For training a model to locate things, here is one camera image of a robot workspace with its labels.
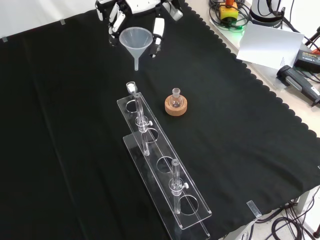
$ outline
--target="funnel stem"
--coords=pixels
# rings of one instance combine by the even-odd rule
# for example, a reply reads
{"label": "funnel stem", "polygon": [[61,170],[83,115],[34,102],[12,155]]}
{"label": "funnel stem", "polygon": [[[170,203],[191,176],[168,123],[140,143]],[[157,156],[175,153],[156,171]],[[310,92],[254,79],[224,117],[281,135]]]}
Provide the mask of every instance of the funnel stem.
{"label": "funnel stem", "polygon": [[134,70],[139,70],[139,58],[134,59]]}

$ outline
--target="glass vial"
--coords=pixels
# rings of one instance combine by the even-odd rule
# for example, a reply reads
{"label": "glass vial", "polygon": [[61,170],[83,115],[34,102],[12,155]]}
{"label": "glass vial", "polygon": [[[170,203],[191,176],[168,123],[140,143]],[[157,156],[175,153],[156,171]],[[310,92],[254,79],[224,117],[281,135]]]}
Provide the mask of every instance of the glass vial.
{"label": "glass vial", "polygon": [[184,104],[183,98],[180,96],[180,89],[174,88],[172,90],[172,96],[169,100],[169,105],[174,108],[179,108]]}

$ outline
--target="black cable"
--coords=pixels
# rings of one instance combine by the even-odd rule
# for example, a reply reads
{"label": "black cable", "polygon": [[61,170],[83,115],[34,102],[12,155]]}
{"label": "black cable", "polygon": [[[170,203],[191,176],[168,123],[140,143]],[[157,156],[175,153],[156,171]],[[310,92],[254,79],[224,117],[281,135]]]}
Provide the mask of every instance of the black cable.
{"label": "black cable", "polygon": [[[273,224],[277,225],[279,222],[285,221],[284,219],[286,219],[286,221],[289,221],[289,222],[291,223],[291,222],[293,222],[293,221],[301,218],[302,216],[305,216],[305,215],[313,208],[314,205],[315,205],[315,195],[312,196],[312,205],[311,205],[311,207],[310,207],[309,209],[307,209],[307,210],[305,211],[305,213],[303,213],[303,214],[301,214],[300,216],[294,218],[293,220],[291,220],[291,219],[288,219],[288,220],[287,220],[286,217],[280,217],[280,218],[276,219],[276,220],[273,222]],[[286,223],[286,224],[284,224],[284,225],[282,225],[281,227],[279,227],[279,228],[277,228],[277,229],[274,227],[272,233],[271,233],[265,240],[268,240],[271,236],[273,236],[273,237],[275,238],[275,236],[277,236],[277,235],[274,236],[274,234],[275,234],[277,231],[279,231],[280,229],[282,229],[283,227],[287,226],[287,225],[289,224],[289,222]]]}
{"label": "black cable", "polygon": [[255,225],[252,224],[252,226],[251,226],[251,231],[250,231],[250,236],[249,236],[249,239],[248,239],[248,240],[251,240],[251,239],[252,239],[252,236],[253,236],[253,234],[254,234],[254,227],[255,227]]}
{"label": "black cable", "polygon": [[[320,186],[318,187],[318,189],[317,189],[317,190],[315,191],[315,193],[313,194],[313,197],[315,197],[315,196],[317,195],[317,193],[319,192],[319,190],[320,190]],[[303,218],[303,221],[302,221],[302,225],[305,224],[306,217],[307,217],[307,216],[305,215],[304,218]]]}
{"label": "black cable", "polygon": [[271,219],[275,218],[278,214],[280,214],[283,211],[284,207],[279,208],[277,211],[272,213],[270,216],[268,216],[265,219],[258,219],[255,223],[256,224],[264,224],[266,222],[269,222]]}
{"label": "black cable", "polygon": [[292,0],[292,5],[291,5],[291,9],[290,9],[290,20],[289,22],[291,23],[291,14],[292,14],[292,9],[294,8],[294,3],[295,3],[295,0]]}
{"label": "black cable", "polygon": [[[289,28],[291,28],[292,31],[294,31],[295,33],[300,33],[297,29],[295,29],[295,27],[289,22],[288,19],[286,19],[285,17],[283,17],[282,19],[284,21],[285,24],[288,25]],[[320,48],[315,44],[315,42],[311,41],[309,38],[307,38],[306,36],[304,36],[305,39],[307,39],[313,46],[316,47],[316,49],[318,49],[320,51]]]}
{"label": "black cable", "polygon": [[[249,13],[247,12],[247,10],[245,8],[247,8],[249,11],[250,11],[250,8],[248,6],[245,5],[245,1],[244,0],[239,0],[239,1],[236,1],[237,4],[239,4],[239,7],[234,7],[234,6],[230,6],[230,5],[226,5],[226,4],[221,4],[221,2],[219,1],[214,1],[214,0],[209,0],[209,4],[210,4],[210,7],[209,7],[209,16],[211,18],[211,20],[218,26],[220,27],[223,27],[223,28],[227,28],[227,29],[230,29],[230,28],[233,28],[233,29],[241,29],[243,26],[247,25],[248,24],[248,21],[249,21]],[[223,20],[220,18],[220,16],[218,16],[218,12],[219,12],[219,8],[220,7],[228,7],[228,8],[233,8],[233,9],[236,9],[238,11],[239,14],[241,14],[243,16],[243,18],[239,19],[239,20],[236,20],[234,21],[233,23],[237,23],[237,22],[240,22],[242,20],[245,20],[245,23],[244,24],[241,24],[241,25],[234,25],[232,24],[231,21],[226,21],[226,20]],[[218,21],[216,21],[212,14],[211,14],[211,10],[214,10],[215,12],[215,16],[216,18],[218,19]]]}
{"label": "black cable", "polygon": [[320,78],[318,78],[317,75],[315,75],[315,74],[314,74],[313,72],[311,72],[311,71],[310,71],[309,73],[310,73],[312,76],[314,76],[315,79],[317,79],[317,80],[319,81],[318,83],[320,83]]}
{"label": "black cable", "polygon": [[[291,212],[292,212],[292,211],[293,211],[292,216],[298,217],[294,208],[292,208]],[[304,224],[301,223],[301,221],[300,221],[299,219],[297,219],[297,220],[299,221],[299,226],[300,226],[300,228],[301,228],[303,231],[305,231],[306,234],[308,234],[308,236],[309,236],[312,240],[314,240],[314,237],[313,237],[313,235],[311,234],[311,232],[309,232],[309,231],[304,227]]]}
{"label": "black cable", "polygon": [[299,225],[295,221],[293,221],[293,220],[291,220],[291,219],[289,219],[288,217],[285,217],[285,216],[279,217],[276,220],[274,220],[274,222],[272,224],[272,227],[271,227],[271,232],[272,233],[271,233],[270,237],[273,236],[275,240],[280,240],[280,238],[276,234],[276,231],[279,230],[280,228],[276,230],[276,227],[281,222],[288,222],[286,225],[293,224],[293,226],[296,228],[296,232],[297,232],[296,236],[294,236],[294,239],[295,240],[302,240],[302,231],[301,231]]}
{"label": "black cable", "polygon": [[261,12],[260,12],[260,0],[258,0],[258,3],[257,3],[258,5],[257,5],[257,7],[258,7],[258,13],[261,15],[261,17],[267,17],[267,16],[269,16],[270,14],[271,14],[271,12],[269,12],[269,14],[267,14],[267,15],[262,15],[261,14]]}
{"label": "black cable", "polygon": [[304,76],[305,78],[310,79],[311,81],[313,81],[313,82],[315,82],[315,83],[317,83],[317,84],[320,84],[320,78],[318,78],[313,72],[310,72],[310,71],[309,71],[309,74],[311,74],[311,75],[314,76],[316,79],[318,79],[318,81],[312,79],[310,76],[306,75],[303,71],[297,70],[297,72],[300,73],[300,74],[301,74],[302,76]]}
{"label": "black cable", "polygon": [[[285,208],[284,210],[285,210],[286,218],[289,219],[287,209]],[[297,237],[296,237],[296,235],[295,235],[295,233],[294,233],[294,230],[292,229],[292,227],[291,227],[291,225],[290,225],[290,222],[289,222],[289,228],[290,228],[290,230],[291,230],[291,232],[292,232],[292,235],[294,236],[294,239],[296,239]]]}

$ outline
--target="white paper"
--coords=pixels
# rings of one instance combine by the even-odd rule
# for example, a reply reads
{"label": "white paper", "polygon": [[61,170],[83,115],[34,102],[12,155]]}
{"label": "white paper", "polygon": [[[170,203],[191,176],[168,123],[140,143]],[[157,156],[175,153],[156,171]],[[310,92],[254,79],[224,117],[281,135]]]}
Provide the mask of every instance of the white paper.
{"label": "white paper", "polygon": [[277,28],[248,24],[237,59],[279,70],[292,67],[304,35]]}

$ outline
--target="electronic device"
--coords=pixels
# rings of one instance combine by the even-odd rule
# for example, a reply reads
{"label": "electronic device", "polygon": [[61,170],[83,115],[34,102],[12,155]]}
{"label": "electronic device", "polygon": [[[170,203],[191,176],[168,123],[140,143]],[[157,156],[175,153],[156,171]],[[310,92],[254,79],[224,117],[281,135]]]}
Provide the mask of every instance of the electronic device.
{"label": "electronic device", "polygon": [[285,16],[286,8],[279,12],[281,0],[253,0],[249,12],[249,21],[253,24],[279,28]]}
{"label": "electronic device", "polygon": [[313,73],[320,73],[320,55],[299,50],[294,66]]}
{"label": "electronic device", "polygon": [[[107,17],[107,9],[111,6],[113,6],[112,11]],[[153,58],[161,50],[165,30],[165,19],[162,16],[161,6],[168,11],[175,21],[183,16],[179,0],[96,0],[95,2],[99,19],[108,21],[109,42],[113,46],[119,42],[125,20],[132,15],[140,16],[155,13],[153,43],[150,48],[150,55]]]}
{"label": "electronic device", "polygon": [[320,102],[320,92],[292,67],[285,65],[276,75],[284,85],[293,86],[308,99],[313,101],[312,106],[315,106]]}

